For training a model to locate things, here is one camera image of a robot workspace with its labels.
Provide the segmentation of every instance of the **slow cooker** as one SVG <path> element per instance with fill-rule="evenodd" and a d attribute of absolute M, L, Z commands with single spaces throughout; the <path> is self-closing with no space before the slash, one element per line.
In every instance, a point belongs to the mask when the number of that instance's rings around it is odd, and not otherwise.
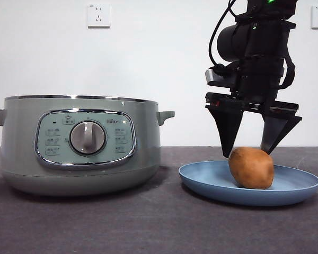
<path fill-rule="evenodd" d="M 160 165 L 159 126 L 174 111 L 121 97 L 32 95 L 0 109 L 3 176 L 14 188 L 51 196 L 114 192 Z"/>

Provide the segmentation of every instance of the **chrome trim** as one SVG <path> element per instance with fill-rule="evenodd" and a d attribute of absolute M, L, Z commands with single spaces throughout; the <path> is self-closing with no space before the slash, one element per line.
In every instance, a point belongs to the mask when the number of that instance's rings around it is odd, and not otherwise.
<path fill-rule="evenodd" d="M 73 112 L 93 112 L 93 113 L 105 113 L 105 114 L 118 114 L 118 115 L 123 115 L 125 116 L 131 125 L 131 131 L 132 131 L 132 139 L 133 139 L 133 144 L 132 144 L 132 149 L 131 151 L 124 156 L 123 158 L 117 159 L 117 160 L 112 160 L 112 161 L 106 161 L 106 162 L 86 162 L 86 163 L 60 163 L 60 162 L 54 162 L 51 160 L 46 159 L 44 156 L 41 155 L 39 149 L 38 149 L 38 136 L 39 136 L 39 130 L 40 130 L 40 125 L 41 121 L 43 118 L 51 113 L 73 113 Z M 137 141 L 136 141 L 136 134 L 135 134 L 135 128 L 134 128 L 134 123 L 131 117 L 122 111 L 111 111 L 111 110 L 97 110 L 97 109 L 83 109 L 83 108 L 73 108 L 73 109 L 68 109 L 68 110 L 51 110 L 43 113 L 43 115 L 40 117 L 39 122 L 38 122 L 38 127 L 37 127 L 37 132 L 36 132 L 36 138 L 34 141 L 34 151 L 36 152 L 36 155 L 38 158 L 41 160 L 41 162 L 44 163 L 45 166 L 54 168 L 54 169 L 65 169 L 65 170 L 70 170 L 70 169 L 77 169 L 77 170 L 97 170 L 101 169 L 101 166 L 115 166 L 115 164 L 119 164 L 124 162 L 126 159 L 130 158 L 134 152 L 135 152 L 135 147 L 136 147 Z"/>
<path fill-rule="evenodd" d="M 89 96 L 89 95 L 21 95 L 21 96 L 10 96 L 5 98 L 5 101 L 12 99 L 44 99 L 44 98 L 56 98 L 56 99 L 106 99 L 111 101 L 130 101 L 130 102 L 150 102 L 158 104 L 155 101 L 149 101 L 146 99 L 133 99 L 124 97 L 113 97 L 113 96 Z"/>

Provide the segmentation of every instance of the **gray table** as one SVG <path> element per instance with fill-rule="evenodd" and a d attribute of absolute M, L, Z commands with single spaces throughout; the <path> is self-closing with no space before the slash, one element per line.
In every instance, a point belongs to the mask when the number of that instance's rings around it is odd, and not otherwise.
<path fill-rule="evenodd" d="M 272 156 L 318 176 L 318 148 L 277 148 Z M 181 184 L 181 165 L 220 159 L 220 148 L 163 148 L 162 167 L 147 183 L 79 198 L 25 194 L 0 173 L 0 254 L 318 253 L 318 193 L 291 206 L 245 207 Z"/>

